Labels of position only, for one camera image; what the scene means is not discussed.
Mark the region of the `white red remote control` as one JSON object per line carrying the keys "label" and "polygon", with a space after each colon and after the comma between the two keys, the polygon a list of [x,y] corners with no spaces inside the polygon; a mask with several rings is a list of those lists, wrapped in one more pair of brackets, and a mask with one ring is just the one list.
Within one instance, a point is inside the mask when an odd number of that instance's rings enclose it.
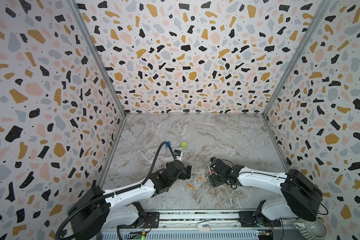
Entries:
{"label": "white red remote control", "polygon": [[215,174],[215,172],[213,171],[213,169],[211,167],[209,167],[209,171],[210,171],[211,176]]}

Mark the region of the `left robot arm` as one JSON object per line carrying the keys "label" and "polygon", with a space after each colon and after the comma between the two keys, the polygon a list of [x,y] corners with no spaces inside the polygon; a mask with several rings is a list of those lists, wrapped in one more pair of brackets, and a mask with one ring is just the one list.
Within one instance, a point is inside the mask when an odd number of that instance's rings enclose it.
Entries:
{"label": "left robot arm", "polygon": [[69,210],[68,217],[59,226],[55,238],[89,240],[99,238],[102,229],[106,227],[138,228],[147,218],[140,201],[168,192],[177,180],[190,179],[191,170],[191,166],[174,160],[136,184],[112,190],[96,186]]}

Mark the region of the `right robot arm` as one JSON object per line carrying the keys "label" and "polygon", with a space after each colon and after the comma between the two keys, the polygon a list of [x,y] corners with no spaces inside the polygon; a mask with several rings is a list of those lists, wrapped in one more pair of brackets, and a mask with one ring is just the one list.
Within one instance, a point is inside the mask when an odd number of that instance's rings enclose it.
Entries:
{"label": "right robot arm", "polygon": [[282,218],[300,218],[314,222],[320,214],[322,191],[300,171],[271,173],[253,170],[242,165],[228,165],[228,160],[210,159],[209,180],[214,188],[228,185],[254,187],[278,194],[273,200],[262,200],[250,219],[263,225],[266,221]]}

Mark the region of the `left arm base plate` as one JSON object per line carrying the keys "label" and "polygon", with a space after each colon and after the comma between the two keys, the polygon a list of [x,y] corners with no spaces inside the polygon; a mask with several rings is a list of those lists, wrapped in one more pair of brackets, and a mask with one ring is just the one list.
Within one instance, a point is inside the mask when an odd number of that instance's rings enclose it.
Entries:
{"label": "left arm base plate", "polygon": [[131,224],[132,228],[145,227],[148,229],[157,229],[159,227],[160,212],[145,212]]}

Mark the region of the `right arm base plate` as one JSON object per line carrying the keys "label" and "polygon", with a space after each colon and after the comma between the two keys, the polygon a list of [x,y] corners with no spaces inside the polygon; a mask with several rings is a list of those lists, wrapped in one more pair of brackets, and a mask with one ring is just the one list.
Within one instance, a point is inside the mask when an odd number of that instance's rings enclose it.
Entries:
{"label": "right arm base plate", "polygon": [[239,222],[242,228],[255,228],[255,227],[281,227],[281,221],[269,220],[261,213],[256,214],[255,211],[239,211]]}

